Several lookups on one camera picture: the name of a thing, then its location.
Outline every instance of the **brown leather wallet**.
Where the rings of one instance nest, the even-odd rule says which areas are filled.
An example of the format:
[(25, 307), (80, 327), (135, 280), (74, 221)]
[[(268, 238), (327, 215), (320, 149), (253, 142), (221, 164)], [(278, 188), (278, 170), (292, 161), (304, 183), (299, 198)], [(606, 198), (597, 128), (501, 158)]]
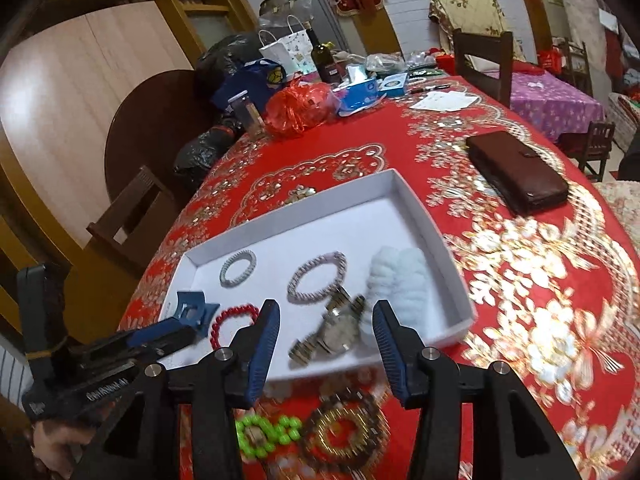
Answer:
[(471, 163), (517, 215), (562, 205), (569, 185), (526, 144), (507, 132), (467, 137)]

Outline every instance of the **watch face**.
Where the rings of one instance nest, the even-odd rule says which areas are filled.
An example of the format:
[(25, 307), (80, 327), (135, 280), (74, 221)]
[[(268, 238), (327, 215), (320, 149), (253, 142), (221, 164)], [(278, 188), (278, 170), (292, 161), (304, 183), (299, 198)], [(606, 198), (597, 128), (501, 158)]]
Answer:
[(320, 343), (331, 354), (346, 352), (358, 336), (358, 320), (353, 316), (329, 319), (322, 330)]

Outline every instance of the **white tile wall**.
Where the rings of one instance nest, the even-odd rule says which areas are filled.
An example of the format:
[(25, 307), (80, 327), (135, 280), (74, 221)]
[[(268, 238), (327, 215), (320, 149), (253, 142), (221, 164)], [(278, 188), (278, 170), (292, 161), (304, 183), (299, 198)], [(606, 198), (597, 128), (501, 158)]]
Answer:
[[(430, 0), (386, 0), (385, 7), (402, 52), (440, 46), (438, 26), (428, 18)], [(498, 0), (527, 59), (536, 60), (533, 34), (524, 0)]]

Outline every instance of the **bracelet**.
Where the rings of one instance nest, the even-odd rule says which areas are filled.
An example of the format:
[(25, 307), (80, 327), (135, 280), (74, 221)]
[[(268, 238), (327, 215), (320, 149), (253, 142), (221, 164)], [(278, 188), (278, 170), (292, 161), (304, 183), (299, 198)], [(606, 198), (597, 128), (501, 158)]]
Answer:
[(302, 421), (296, 416), (283, 415), (274, 426), (265, 416), (245, 415), (236, 420), (238, 447), (248, 459), (267, 458), (276, 450), (276, 444), (288, 446), (300, 439)]
[[(228, 280), (226, 278), (226, 272), (229, 270), (229, 267), (231, 267), (231, 265), (236, 263), (236, 261), (238, 260), (249, 261), (249, 266), (244, 270), (242, 274), (240, 274), (240, 276), (238, 276), (234, 280)], [(220, 285), (226, 288), (240, 285), (240, 283), (244, 282), (244, 280), (246, 280), (251, 275), (251, 273), (254, 272), (255, 263), (256, 259), (253, 251), (246, 250), (234, 254), (222, 265), (222, 269), (220, 269)]]
[[(338, 267), (338, 274), (331, 284), (317, 292), (298, 292), (296, 290), (302, 276), (308, 273), (311, 269), (315, 269), (322, 264), (328, 264), (330, 262), (334, 262)], [(338, 290), (338, 287), (340, 287), (344, 281), (344, 275), (346, 273), (347, 259), (344, 257), (344, 254), (335, 251), (333, 253), (323, 254), (322, 256), (316, 256), (312, 260), (309, 260), (300, 266), (293, 274), (293, 277), (287, 286), (289, 299), (295, 303), (317, 303), (318, 301), (324, 300), (324, 298), (329, 297)]]
[[(348, 408), (347, 403), (357, 404)], [(333, 446), (328, 430), (339, 420), (350, 420), (356, 433), (347, 447)], [(349, 474), (362, 469), (380, 447), (383, 428), (381, 412), (373, 396), (361, 390), (347, 389), (333, 394), (304, 423), (299, 441), (300, 455), (316, 471)]]
[(223, 310), (216, 318), (213, 325), (211, 325), (211, 348), (213, 348), (214, 350), (220, 348), (220, 341), (218, 339), (220, 336), (220, 327), (226, 319), (230, 317), (245, 316), (247, 314), (251, 316), (251, 324), (254, 324), (255, 320), (258, 319), (258, 314), (260, 314), (260, 311), (251, 303), (240, 306), (233, 306), (231, 308)]
[[(350, 438), (349, 445), (345, 447), (332, 446), (329, 442), (329, 428), (339, 420), (350, 420), (356, 426), (355, 435)], [(316, 445), (325, 455), (332, 458), (355, 458), (358, 453), (364, 452), (370, 439), (368, 420), (368, 414), (362, 408), (333, 408), (325, 413), (316, 425), (316, 433), (318, 434)]]

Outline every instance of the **human hand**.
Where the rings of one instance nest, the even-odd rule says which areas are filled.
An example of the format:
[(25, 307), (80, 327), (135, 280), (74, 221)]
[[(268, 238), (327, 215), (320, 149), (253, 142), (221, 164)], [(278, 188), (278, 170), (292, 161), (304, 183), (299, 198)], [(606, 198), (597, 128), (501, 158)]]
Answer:
[(94, 428), (62, 420), (36, 422), (33, 427), (33, 455), (36, 458), (36, 467), (42, 469), (44, 466), (68, 480), (76, 463), (70, 446), (86, 446), (94, 434)]

